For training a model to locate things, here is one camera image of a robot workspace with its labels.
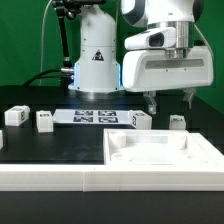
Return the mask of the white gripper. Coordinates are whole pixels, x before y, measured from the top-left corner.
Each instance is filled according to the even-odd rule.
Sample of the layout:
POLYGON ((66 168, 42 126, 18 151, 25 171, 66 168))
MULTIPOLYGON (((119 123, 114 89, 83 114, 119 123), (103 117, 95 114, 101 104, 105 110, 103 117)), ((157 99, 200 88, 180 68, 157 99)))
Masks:
POLYGON ((143 92, 148 113, 155 115, 157 90, 187 88, 183 106, 192 107, 196 89, 213 81, 212 55, 207 46, 195 46, 191 27, 160 27, 125 40, 122 84, 132 92, 143 92))

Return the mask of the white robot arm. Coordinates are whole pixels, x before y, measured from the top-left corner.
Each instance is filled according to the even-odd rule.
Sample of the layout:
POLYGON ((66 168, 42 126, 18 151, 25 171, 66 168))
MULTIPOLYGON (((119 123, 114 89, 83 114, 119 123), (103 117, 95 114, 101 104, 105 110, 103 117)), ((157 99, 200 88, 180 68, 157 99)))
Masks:
POLYGON ((121 0, 125 21, 145 30, 125 40, 127 53, 118 63, 115 21, 98 5, 83 6, 80 58, 69 89, 89 99, 141 92, 151 114, 159 90, 182 89, 190 104, 197 87, 213 82, 212 51, 193 40, 202 7, 203 0, 121 0))

